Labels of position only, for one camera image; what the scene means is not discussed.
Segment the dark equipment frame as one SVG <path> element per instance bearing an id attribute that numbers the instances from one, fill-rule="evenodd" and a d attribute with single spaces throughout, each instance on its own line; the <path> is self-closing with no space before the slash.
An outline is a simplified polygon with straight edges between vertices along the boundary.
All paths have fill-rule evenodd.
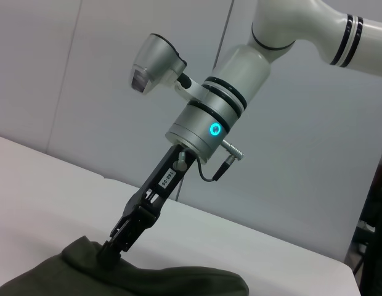
<path id="1" fill-rule="evenodd" d="M 374 232 L 357 229 L 353 241 L 367 243 L 364 253 L 361 296 L 382 296 L 382 164 L 378 165 L 360 220 L 375 228 Z"/>

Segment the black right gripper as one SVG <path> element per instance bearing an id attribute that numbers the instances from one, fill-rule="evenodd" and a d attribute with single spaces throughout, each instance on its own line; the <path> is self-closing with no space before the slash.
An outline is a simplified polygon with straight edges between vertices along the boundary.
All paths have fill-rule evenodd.
<path id="1" fill-rule="evenodd" d="M 127 202 L 123 216 L 117 222 L 100 250 L 101 263 L 118 263 L 121 252 L 127 252 L 140 235 L 151 228 L 160 215 L 163 204 L 195 161 L 185 153 L 185 170 L 174 168 L 182 145 L 173 145 L 153 170 L 140 189 Z"/>

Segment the dark green t-shirt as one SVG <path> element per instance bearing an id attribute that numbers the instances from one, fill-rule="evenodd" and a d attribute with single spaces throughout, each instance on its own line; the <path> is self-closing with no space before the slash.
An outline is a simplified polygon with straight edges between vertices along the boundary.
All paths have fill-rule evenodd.
<path id="1" fill-rule="evenodd" d="M 0 296 L 249 296 L 245 280 L 203 266 L 138 268 L 99 261 L 102 246 L 83 236 L 0 286 Z"/>

